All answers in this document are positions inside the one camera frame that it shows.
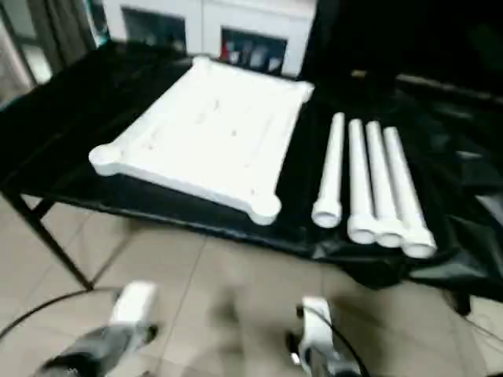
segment pipe end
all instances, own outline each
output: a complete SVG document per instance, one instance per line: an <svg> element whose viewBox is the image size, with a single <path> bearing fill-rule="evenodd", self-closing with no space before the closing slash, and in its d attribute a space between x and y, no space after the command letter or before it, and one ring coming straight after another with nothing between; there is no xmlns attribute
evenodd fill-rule
<svg viewBox="0 0 503 377"><path fill-rule="evenodd" d="M407 231L402 249L411 258L430 258L437 251L437 245L428 229L416 228Z"/></svg>
<svg viewBox="0 0 503 377"><path fill-rule="evenodd" d="M332 123L339 123L343 124L344 123L344 113L343 112L337 112L333 115L332 117Z"/></svg>
<svg viewBox="0 0 503 377"><path fill-rule="evenodd" d="M347 220L347 235L361 245L376 241L376 219L369 214L353 214Z"/></svg>
<svg viewBox="0 0 503 377"><path fill-rule="evenodd" d="M313 205L311 218L320 228L335 228L340 223L342 206L335 200L318 199Z"/></svg>
<svg viewBox="0 0 503 377"><path fill-rule="evenodd" d="M397 218L377 219L379 233L376 236L377 243L382 247L395 248L403 245L405 230L403 224Z"/></svg>

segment tile floor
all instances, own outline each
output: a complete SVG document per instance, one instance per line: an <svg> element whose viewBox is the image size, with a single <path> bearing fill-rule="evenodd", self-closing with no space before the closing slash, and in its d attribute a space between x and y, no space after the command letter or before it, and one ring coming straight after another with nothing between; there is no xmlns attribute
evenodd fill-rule
<svg viewBox="0 0 503 377"><path fill-rule="evenodd" d="M432 288L402 284L371 291L332 266L65 205L56 205L44 222L88 276L110 264L98 286L137 278L160 286L163 332L113 376L150 370L159 377L301 377L283 337L298 325L295 304L303 295L332 300L340 330L375 376L477 377L503 368L501 345L481 341ZM0 328L45 300L79 289L1 199L0 253ZM98 293L35 315L0 343L5 375L30 375L103 324L111 308L110 294ZM503 332L490 319L499 313L498 304L477 300L472 319Z"/></svg>

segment gray curtain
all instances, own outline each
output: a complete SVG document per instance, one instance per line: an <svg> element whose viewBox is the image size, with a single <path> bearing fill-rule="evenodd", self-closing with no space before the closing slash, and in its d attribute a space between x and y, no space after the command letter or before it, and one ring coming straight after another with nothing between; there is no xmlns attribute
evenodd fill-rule
<svg viewBox="0 0 503 377"><path fill-rule="evenodd" d="M33 72L16 40L7 12L0 3L0 108L35 85Z"/></svg>
<svg viewBox="0 0 503 377"><path fill-rule="evenodd" d="M83 0L28 0L28 7L53 73L96 48Z"/></svg>

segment black metal table leg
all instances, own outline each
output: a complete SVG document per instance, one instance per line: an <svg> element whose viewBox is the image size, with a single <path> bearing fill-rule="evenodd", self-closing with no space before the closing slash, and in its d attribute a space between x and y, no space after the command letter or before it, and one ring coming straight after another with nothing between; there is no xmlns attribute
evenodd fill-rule
<svg viewBox="0 0 503 377"><path fill-rule="evenodd" d="M83 274L82 271L75 265L75 263L64 252L63 247L54 239L50 232L46 229L40 221L38 214L31 210L30 207L24 202L19 193L2 192L3 196L10 203L11 206L23 217L23 219L31 226L35 233L39 236L40 240L52 251L56 258L63 264L67 271L69 271L77 281L88 291L94 289L91 283Z"/></svg>
<svg viewBox="0 0 503 377"><path fill-rule="evenodd" d="M460 316L466 317L472 312L469 294L444 291L444 297L446 298L449 306Z"/></svg>

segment black cloth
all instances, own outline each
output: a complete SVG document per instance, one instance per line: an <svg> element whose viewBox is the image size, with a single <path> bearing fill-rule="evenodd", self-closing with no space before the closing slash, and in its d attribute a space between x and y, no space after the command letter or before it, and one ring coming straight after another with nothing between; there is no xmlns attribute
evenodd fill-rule
<svg viewBox="0 0 503 377"><path fill-rule="evenodd" d="M498 2L318 0L303 74L323 82L365 70L419 75L503 94Z"/></svg>
<svg viewBox="0 0 503 377"><path fill-rule="evenodd" d="M190 67L152 47L109 43L0 113L2 190L272 247L337 264L367 287L401 280L503 301L503 115L479 102L365 80L319 86L299 114L277 185L282 210L259 226L237 210L123 175L98 176L89 151L124 131ZM310 219L334 112L398 127L428 226L439 245L428 260L361 246L346 236L347 145L342 225Z"/></svg>

